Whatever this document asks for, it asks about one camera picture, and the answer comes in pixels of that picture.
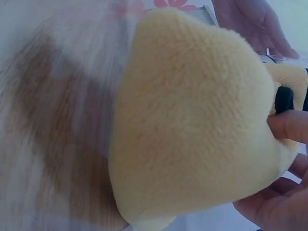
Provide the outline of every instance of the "black plush part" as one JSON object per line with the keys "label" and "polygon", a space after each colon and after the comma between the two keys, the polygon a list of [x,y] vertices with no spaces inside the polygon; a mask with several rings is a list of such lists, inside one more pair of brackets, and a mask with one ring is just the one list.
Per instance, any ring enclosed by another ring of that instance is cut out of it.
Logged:
{"label": "black plush part", "polygon": [[307,88],[307,91],[306,91],[306,97],[305,97],[305,101],[304,101],[303,111],[308,112],[308,88]]}
{"label": "black plush part", "polygon": [[275,110],[277,115],[287,110],[294,110],[293,97],[294,93],[290,88],[285,86],[280,86],[278,88],[275,99]]}

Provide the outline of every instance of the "pink flower pattern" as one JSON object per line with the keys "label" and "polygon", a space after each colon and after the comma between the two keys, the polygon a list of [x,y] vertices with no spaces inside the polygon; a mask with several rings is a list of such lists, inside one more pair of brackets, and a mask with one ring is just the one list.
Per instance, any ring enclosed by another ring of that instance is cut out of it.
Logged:
{"label": "pink flower pattern", "polygon": [[144,10],[143,0],[134,0],[132,3],[129,0],[122,0],[119,4],[111,4],[109,10],[112,13],[106,16],[108,21],[118,21],[126,17],[141,19],[148,12]]}
{"label": "pink flower pattern", "polygon": [[[181,11],[195,11],[197,8],[194,5],[185,5],[187,0],[154,0],[154,5],[156,8],[173,7]],[[106,16],[107,21],[118,21],[127,17],[134,17],[136,19],[141,19],[153,9],[144,9],[143,0],[122,0],[121,3],[113,3],[109,6],[111,13]]]}
{"label": "pink flower pattern", "polygon": [[168,0],[168,3],[165,0],[154,0],[154,5],[157,8],[173,7],[185,12],[197,10],[194,5],[184,6],[186,3],[187,0]]}

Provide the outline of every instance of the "human hand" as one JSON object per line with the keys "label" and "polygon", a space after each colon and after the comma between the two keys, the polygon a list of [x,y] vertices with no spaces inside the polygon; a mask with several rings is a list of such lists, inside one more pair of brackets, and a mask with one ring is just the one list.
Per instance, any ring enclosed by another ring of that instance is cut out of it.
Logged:
{"label": "human hand", "polygon": [[[308,143],[308,113],[288,111],[270,116],[268,124],[277,139]],[[243,200],[234,207],[248,220],[265,231],[308,230],[308,156],[298,154],[289,172],[300,184],[281,177],[268,188]]]}
{"label": "human hand", "polygon": [[260,55],[298,59],[282,31],[279,18],[266,0],[212,0],[220,27],[244,37]]}

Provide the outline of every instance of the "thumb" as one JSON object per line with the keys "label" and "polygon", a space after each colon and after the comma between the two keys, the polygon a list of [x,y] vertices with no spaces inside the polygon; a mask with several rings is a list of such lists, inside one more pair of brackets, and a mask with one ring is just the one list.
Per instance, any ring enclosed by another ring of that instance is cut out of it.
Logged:
{"label": "thumb", "polygon": [[269,6],[265,16],[265,30],[276,50],[285,57],[299,59],[299,54],[292,49],[285,38],[276,12]]}
{"label": "thumb", "polygon": [[290,110],[268,117],[268,125],[275,138],[308,143],[308,112]]}

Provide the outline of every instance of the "fuzzy fabric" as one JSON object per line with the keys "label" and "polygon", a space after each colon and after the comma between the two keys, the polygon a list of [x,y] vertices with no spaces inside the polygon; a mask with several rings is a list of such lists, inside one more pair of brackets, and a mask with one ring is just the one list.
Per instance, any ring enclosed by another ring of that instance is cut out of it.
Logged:
{"label": "fuzzy fabric", "polygon": [[288,99],[287,106],[279,102],[283,110],[290,101],[303,107],[307,80],[292,73],[264,66],[238,34],[180,11],[145,17],[118,88],[109,153],[124,219],[140,231],[160,231],[177,215],[273,183],[297,153],[297,144],[276,140],[267,125],[278,92]]}

